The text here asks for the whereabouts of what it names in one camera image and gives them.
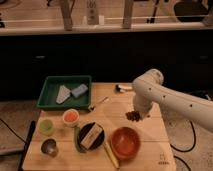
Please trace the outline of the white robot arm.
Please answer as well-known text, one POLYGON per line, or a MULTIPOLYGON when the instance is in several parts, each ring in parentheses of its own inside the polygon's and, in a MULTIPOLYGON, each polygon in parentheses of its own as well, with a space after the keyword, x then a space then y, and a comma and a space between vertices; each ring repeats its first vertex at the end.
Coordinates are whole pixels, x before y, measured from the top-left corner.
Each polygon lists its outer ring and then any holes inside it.
POLYGON ((132 82, 134 110, 145 117, 153 103, 158 103, 213 132, 213 101, 166 88, 163 81, 164 76, 157 69, 135 78, 132 82))

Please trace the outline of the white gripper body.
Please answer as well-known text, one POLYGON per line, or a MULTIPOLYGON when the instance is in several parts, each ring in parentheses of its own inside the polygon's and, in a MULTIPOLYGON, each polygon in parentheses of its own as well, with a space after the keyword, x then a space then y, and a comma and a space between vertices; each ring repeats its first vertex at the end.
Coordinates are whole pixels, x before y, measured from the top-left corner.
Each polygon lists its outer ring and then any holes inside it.
POLYGON ((145 98, 133 98, 133 108, 140 115, 140 119, 143 120, 149 115, 149 111, 152 109, 153 102, 145 98))

